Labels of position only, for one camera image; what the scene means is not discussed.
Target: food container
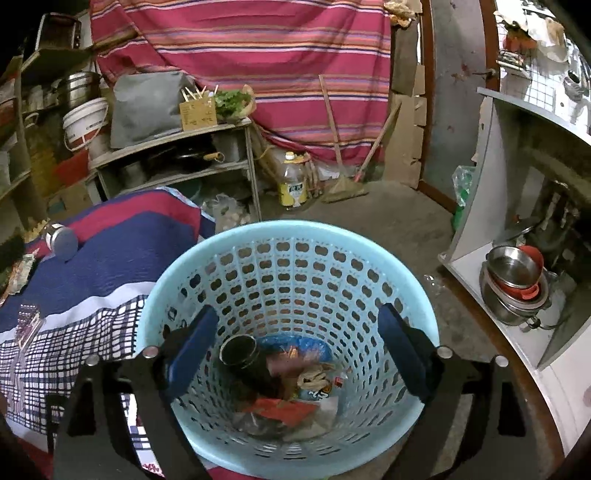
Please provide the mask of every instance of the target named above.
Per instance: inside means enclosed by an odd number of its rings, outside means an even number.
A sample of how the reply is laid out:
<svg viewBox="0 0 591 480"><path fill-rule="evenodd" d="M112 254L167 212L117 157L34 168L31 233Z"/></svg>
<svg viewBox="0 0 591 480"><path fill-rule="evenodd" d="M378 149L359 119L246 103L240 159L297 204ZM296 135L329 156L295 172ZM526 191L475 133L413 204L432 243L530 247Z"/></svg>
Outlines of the food container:
<svg viewBox="0 0 591 480"><path fill-rule="evenodd" d="M76 72L63 78L57 88L58 103L70 112L74 108L100 97L100 75Z"/></svg>

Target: checkered fabric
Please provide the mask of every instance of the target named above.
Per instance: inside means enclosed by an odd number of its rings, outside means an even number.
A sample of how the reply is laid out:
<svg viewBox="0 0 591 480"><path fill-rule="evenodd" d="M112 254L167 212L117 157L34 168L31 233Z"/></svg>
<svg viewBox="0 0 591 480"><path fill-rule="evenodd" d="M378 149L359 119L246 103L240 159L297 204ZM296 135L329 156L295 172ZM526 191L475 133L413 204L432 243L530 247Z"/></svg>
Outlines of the checkered fabric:
<svg viewBox="0 0 591 480"><path fill-rule="evenodd" d="M45 396L69 395L86 357L97 353L115 359L133 354L135 327L146 298L140 295L117 308L102 308L78 322L38 333L27 349L25 365L16 368L25 385L23 411L17 415L9 410L7 417L35 432L46 433ZM14 340L0 344L0 390L5 396L10 391L20 400L9 375L17 353ZM60 413L55 410L52 414L53 420L59 421Z"/></svg>

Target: cooking oil bottle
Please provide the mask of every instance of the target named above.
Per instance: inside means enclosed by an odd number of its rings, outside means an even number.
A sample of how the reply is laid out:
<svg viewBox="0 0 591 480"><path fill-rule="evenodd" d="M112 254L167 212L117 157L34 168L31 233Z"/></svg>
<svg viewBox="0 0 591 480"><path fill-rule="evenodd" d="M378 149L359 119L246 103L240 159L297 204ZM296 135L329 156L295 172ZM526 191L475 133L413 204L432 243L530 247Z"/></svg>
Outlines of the cooking oil bottle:
<svg viewBox="0 0 591 480"><path fill-rule="evenodd" d="M293 152L285 152L285 160L280 171L279 200L284 207L294 209L308 199L304 162L306 158Z"/></svg>

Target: white bucket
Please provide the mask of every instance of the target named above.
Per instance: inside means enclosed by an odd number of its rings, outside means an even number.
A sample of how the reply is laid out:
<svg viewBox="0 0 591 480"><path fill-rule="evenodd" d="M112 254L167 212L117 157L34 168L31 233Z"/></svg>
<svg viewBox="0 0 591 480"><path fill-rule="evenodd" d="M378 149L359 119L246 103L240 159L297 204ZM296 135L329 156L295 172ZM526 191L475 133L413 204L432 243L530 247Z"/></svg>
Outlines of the white bucket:
<svg viewBox="0 0 591 480"><path fill-rule="evenodd" d="M75 152L88 147L90 160L110 152L108 111L107 100L96 98L67 113L63 121L67 149Z"/></svg>

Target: broom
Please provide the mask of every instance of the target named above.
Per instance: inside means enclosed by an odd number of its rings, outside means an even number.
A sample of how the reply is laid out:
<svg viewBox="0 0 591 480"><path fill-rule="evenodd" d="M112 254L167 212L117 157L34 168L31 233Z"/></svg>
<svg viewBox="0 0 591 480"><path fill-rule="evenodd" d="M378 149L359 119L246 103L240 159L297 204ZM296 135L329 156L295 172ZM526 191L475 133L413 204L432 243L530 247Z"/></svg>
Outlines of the broom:
<svg viewBox="0 0 591 480"><path fill-rule="evenodd" d="M326 113L329 116L330 129L332 130L333 134L333 148L335 149L336 161L339 165L339 178L332 188L322 196L322 201L324 203L333 203L359 197L361 195L366 195L368 192L363 189L362 185L347 178L347 174L343 166L343 159L340 156L339 138L336 134L335 119L333 118L332 109L330 108L329 94L326 91L324 77L322 75L318 75L318 78L320 79L320 88L322 89L322 95L324 96Z"/></svg>

